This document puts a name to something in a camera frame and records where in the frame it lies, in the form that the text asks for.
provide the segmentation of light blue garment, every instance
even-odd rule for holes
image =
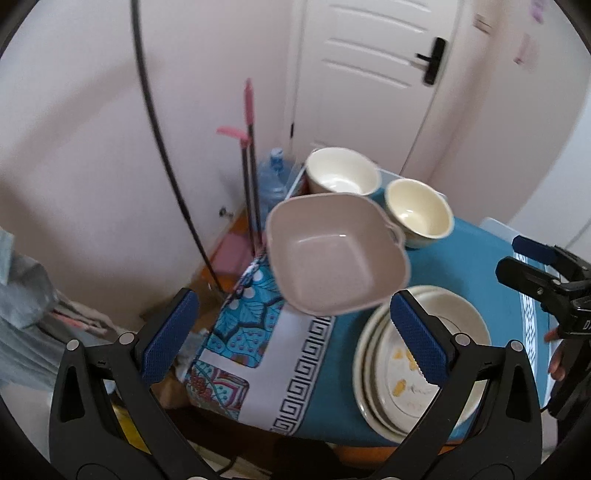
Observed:
[[[57,302],[56,289],[43,265],[14,252],[8,283],[0,284],[0,317],[24,329],[35,325]]]
[[[0,383],[53,390],[66,343],[74,338],[84,346],[110,343],[51,315],[23,329],[0,319]]]
[[[8,283],[10,265],[12,262],[12,248],[14,245],[13,234],[0,228],[0,284]]]
[[[13,240],[0,230],[0,273],[10,261],[8,281],[0,281],[0,383],[52,390],[67,342],[76,338],[93,346],[109,341],[50,315],[57,291],[40,263],[13,252]]]

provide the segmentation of white bowl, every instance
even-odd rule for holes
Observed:
[[[453,232],[452,209],[422,181],[394,180],[386,187],[384,196],[392,219],[407,236],[407,247],[426,247]]]
[[[321,148],[306,160],[312,193],[354,193],[371,195],[381,185],[377,166],[348,148]]]

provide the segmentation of pink handle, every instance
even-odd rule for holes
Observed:
[[[255,92],[252,89],[252,80],[246,79],[244,87],[244,118],[247,125],[255,123]]]
[[[236,138],[237,140],[240,140],[241,148],[246,148],[251,142],[251,139],[248,136],[248,134],[244,130],[240,130],[239,128],[220,127],[216,130],[216,133],[219,135],[225,135],[227,137],[232,137]]]

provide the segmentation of white plate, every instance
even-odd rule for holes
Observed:
[[[416,286],[409,288],[409,291],[417,296],[423,291],[428,291],[430,286]],[[375,386],[372,385],[373,372],[372,361],[375,357],[375,345],[381,337],[387,323],[392,323],[389,316],[390,303],[386,302],[381,307],[378,307],[372,316],[369,318],[355,349],[355,356],[353,357],[353,393],[361,415],[367,424],[377,434],[381,435],[387,440],[395,443],[402,443],[406,434],[403,434],[399,429],[396,429],[390,421],[388,421],[384,414],[380,415],[375,408],[377,402],[376,395],[370,396],[371,392],[375,392]]]
[[[491,337],[478,311],[462,297],[440,287],[417,295],[430,315],[441,318],[452,333],[468,334],[476,343],[490,345]],[[408,433],[437,394],[439,388],[427,383],[402,337],[388,321],[376,346],[374,385],[379,404],[388,420]],[[477,382],[458,420],[465,421],[476,410],[486,382]]]
[[[371,429],[391,442],[401,443],[404,440],[404,436],[388,430],[375,418],[363,392],[362,374],[365,352],[375,328],[388,310],[389,304],[387,303],[384,303],[381,307],[377,308],[365,324],[365,327],[359,336],[357,348],[355,349],[355,356],[353,357],[353,394],[355,395],[355,401],[357,402],[361,415]]]

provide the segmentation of black clamp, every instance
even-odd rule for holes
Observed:
[[[50,417],[51,461],[68,480],[186,480],[195,476],[220,480],[162,411],[148,388],[150,376],[144,368],[155,346],[161,352],[164,349],[159,342],[170,341],[167,328],[178,322],[174,312],[184,295],[181,292],[168,312],[148,322],[138,335],[124,333],[112,345],[85,348],[76,342],[68,346]],[[527,478],[540,465],[541,420],[523,345],[516,340],[504,348],[477,345],[467,335],[451,335],[409,292],[395,297],[407,303],[421,319],[426,335],[441,346],[446,358],[444,378],[425,415],[366,480],[469,480],[485,473],[482,478]],[[181,342],[188,330],[183,326],[175,332]],[[151,455],[126,441],[104,378],[117,383]],[[464,442],[438,455],[478,380],[488,380],[488,384]]]
[[[506,257],[496,267],[500,283],[541,303],[545,312],[558,320],[561,338],[591,335],[591,264],[560,247],[550,247],[523,236],[513,240],[513,250],[560,275],[551,275],[516,258]]]

